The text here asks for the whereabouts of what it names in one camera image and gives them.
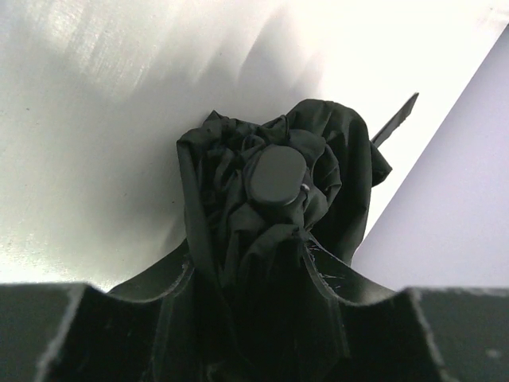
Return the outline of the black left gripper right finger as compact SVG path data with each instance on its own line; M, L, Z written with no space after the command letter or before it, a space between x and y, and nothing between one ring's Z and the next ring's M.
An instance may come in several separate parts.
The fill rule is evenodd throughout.
M303 381L505 381L508 292L392 291L311 239L296 324Z

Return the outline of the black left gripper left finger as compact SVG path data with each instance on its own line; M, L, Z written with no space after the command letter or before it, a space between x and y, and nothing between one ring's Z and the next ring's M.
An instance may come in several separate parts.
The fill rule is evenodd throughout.
M198 381L191 241L106 293L87 283L1 287L4 381Z

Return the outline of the black folding umbrella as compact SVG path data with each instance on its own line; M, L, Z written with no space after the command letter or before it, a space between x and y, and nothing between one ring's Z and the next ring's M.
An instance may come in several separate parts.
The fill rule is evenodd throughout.
M415 102L375 135L306 99L263 124L212 112L178 140L203 381L322 381L349 360L341 307L391 172L379 148Z

